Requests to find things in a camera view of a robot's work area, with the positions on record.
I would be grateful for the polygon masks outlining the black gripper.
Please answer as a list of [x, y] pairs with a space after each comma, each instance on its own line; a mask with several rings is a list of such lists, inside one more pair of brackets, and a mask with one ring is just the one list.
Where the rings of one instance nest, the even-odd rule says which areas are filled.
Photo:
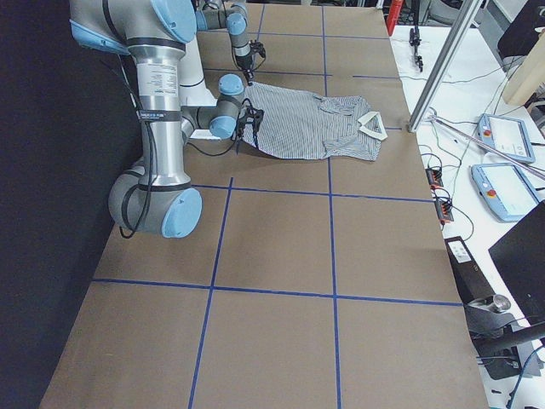
[[235, 153], [239, 153], [240, 145], [244, 137], [244, 130], [248, 125], [251, 127], [254, 147], [258, 150], [260, 149], [258, 132], [260, 130], [263, 118], [264, 111], [262, 109], [257, 109], [253, 106], [249, 106], [244, 109], [244, 114], [237, 120], [237, 140], [235, 142]]
[[236, 65], [244, 73], [247, 83], [255, 81], [255, 70], [258, 69], [258, 64], [255, 62], [256, 55], [262, 60], [266, 59], [265, 47], [259, 41], [249, 41], [244, 46], [236, 48]]

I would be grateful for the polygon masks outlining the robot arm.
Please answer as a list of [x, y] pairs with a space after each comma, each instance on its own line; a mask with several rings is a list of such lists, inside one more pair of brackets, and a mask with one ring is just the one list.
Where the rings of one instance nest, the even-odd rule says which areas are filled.
[[263, 43], [251, 40], [248, 36], [246, 6], [244, 3], [233, 3], [228, 8], [224, 1], [217, 1], [216, 6], [210, 4], [211, 1], [205, 1], [195, 11], [198, 31], [226, 29], [231, 44], [232, 62], [244, 75], [246, 83], [252, 85], [255, 72], [267, 59], [267, 52]]
[[[184, 169], [184, 149], [198, 130], [231, 142], [244, 129], [258, 130], [264, 113], [245, 89], [252, 83], [260, 42], [248, 38], [244, 3], [217, 1], [73, 1], [72, 35], [77, 43], [131, 57], [137, 84], [130, 89], [141, 123], [143, 155], [120, 175], [108, 207], [121, 235], [138, 232], [186, 237], [197, 226], [203, 200]], [[204, 81], [198, 32], [224, 29], [237, 67], [211, 95]]]

